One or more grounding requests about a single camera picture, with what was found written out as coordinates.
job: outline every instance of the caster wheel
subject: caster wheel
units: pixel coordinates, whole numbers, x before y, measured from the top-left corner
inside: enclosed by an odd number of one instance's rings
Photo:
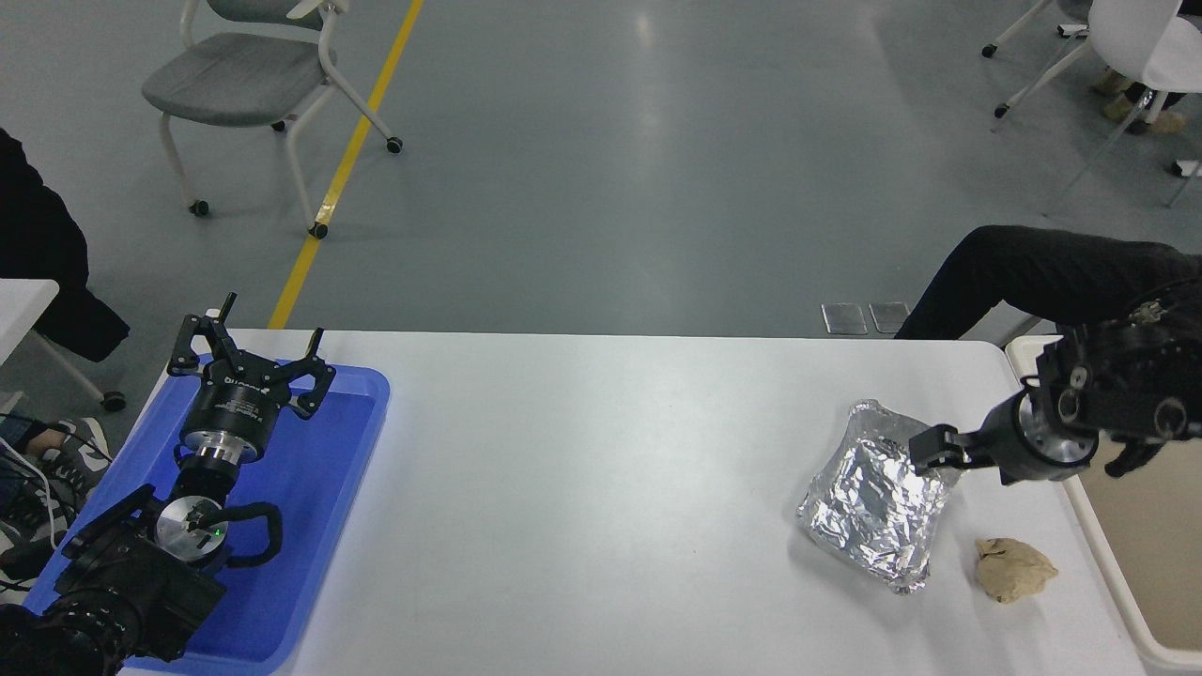
[[[105,398],[100,401],[108,413],[115,413],[125,408],[125,395],[120,392],[105,392]]]

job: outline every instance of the gray floor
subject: gray floor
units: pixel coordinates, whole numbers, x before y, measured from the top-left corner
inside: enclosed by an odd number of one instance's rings
[[[364,95],[407,6],[357,2],[343,23],[339,63]],[[1162,167],[1202,156],[1197,121],[1124,140],[1040,215],[1111,125],[1085,90],[1091,58],[989,132],[994,105],[1059,45],[1051,10],[978,55],[1027,6],[430,1],[381,111],[405,150],[369,140],[290,326],[821,337],[821,302],[912,303],[983,224],[1202,251],[1202,190],[1161,206],[1178,180]],[[236,290],[231,324],[266,325],[305,218],[266,129],[177,124],[213,214],[179,207],[138,91],[180,48],[177,4],[4,10],[0,125],[66,200],[94,290],[133,327],[85,364],[130,397],[105,419],[119,443],[184,313]],[[202,10],[196,32],[221,23]],[[355,121],[335,100],[302,140],[316,196]],[[47,416],[95,410],[28,344],[0,389]]]

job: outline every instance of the yellow floor line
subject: yellow floor line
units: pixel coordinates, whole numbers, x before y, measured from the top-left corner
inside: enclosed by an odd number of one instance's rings
[[[388,90],[392,75],[397,71],[397,63],[400,61],[400,54],[405,51],[405,43],[409,42],[409,35],[413,31],[417,13],[422,11],[422,2],[423,0],[413,0],[409,5],[409,12],[405,14],[404,23],[400,24],[397,40],[393,41],[392,49],[388,51],[388,58],[385,59],[383,67],[380,70],[380,77],[376,78],[371,95],[368,96],[368,107],[373,111],[380,108],[380,101],[383,100],[385,91]],[[355,134],[351,135],[351,142],[346,146],[346,152],[343,153],[343,161],[338,164],[334,178],[329,182],[326,198],[322,201],[321,208],[317,209],[316,220],[319,223],[329,225],[334,215],[334,208],[338,207],[338,201],[343,197],[343,189],[346,186],[346,180],[351,177],[351,170],[355,168],[355,161],[359,158],[359,150],[363,148],[363,142],[367,140],[370,129],[371,123],[365,117],[359,117],[359,124],[356,125]],[[292,307],[296,306],[297,297],[300,295],[300,289],[304,286],[305,277],[309,274],[309,268],[313,267],[314,259],[317,257],[317,249],[320,247],[320,239],[313,237],[305,238],[304,245],[300,247],[300,254],[292,266],[292,273],[284,284],[280,300],[275,302],[275,310],[272,313],[272,319],[267,322],[268,328],[284,328],[287,325],[288,315],[292,314]]]

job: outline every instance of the sneaker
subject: sneaker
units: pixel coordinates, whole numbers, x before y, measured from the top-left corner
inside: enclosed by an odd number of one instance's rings
[[[1114,96],[1115,94],[1126,91],[1132,84],[1135,84],[1135,81],[1123,77],[1123,73],[1119,71],[1106,69],[1106,75],[1102,76],[1102,79],[1090,84],[1089,89],[1103,96]]]
[[[0,556],[13,547],[19,547],[29,542],[29,538],[20,528],[17,528],[7,521],[0,520]]]
[[[1102,107],[1102,114],[1113,123],[1120,123],[1126,119],[1133,107],[1135,103],[1127,101],[1126,96],[1119,96]],[[1180,134],[1185,129],[1185,115],[1180,113],[1160,111],[1156,121],[1148,125],[1148,131],[1150,134]]]
[[[1109,103],[1102,106],[1102,115],[1113,123],[1120,123],[1131,113],[1135,103],[1127,101],[1126,96],[1119,96]]]
[[[37,540],[50,534],[50,512],[54,514],[54,533],[61,535],[75,521],[75,510],[58,499],[47,498],[41,480],[26,481],[8,502],[8,509],[0,515],[0,522],[18,538]]]
[[[1160,111],[1156,121],[1148,126],[1150,134],[1180,134],[1185,129],[1185,115],[1172,111]]]
[[[105,432],[94,417],[60,420],[50,428],[66,433],[67,438],[61,449],[50,449],[42,455],[42,472],[47,479],[70,486],[82,505],[113,462]]]

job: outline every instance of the crumpled aluminum foil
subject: crumpled aluminum foil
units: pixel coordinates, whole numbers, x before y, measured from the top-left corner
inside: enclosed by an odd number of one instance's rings
[[[926,583],[939,514],[960,475],[952,468],[915,474],[908,443],[927,428],[875,399],[856,402],[839,449],[797,508],[820,547],[898,594]]]

